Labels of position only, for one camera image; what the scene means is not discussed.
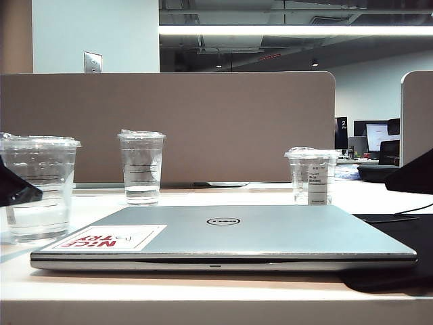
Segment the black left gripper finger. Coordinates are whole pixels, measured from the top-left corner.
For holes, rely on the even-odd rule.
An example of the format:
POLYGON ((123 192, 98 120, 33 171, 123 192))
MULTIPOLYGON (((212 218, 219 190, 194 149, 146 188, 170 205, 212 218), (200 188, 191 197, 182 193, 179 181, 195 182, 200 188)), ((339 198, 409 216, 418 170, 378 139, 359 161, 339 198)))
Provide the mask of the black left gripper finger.
POLYGON ((1 159, 1 193, 2 207, 40 201, 43 191, 28 183, 9 170, 1 159))

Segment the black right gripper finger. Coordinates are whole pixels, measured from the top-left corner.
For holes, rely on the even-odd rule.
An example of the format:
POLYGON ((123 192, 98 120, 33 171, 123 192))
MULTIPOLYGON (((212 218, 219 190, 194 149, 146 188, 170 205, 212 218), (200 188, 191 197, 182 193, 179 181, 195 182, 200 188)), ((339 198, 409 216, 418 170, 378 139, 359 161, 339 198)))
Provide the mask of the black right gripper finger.
POLYGON ((433 194, 432 151, 417 157, 385 179, 387 190, 415 194, 433 194))

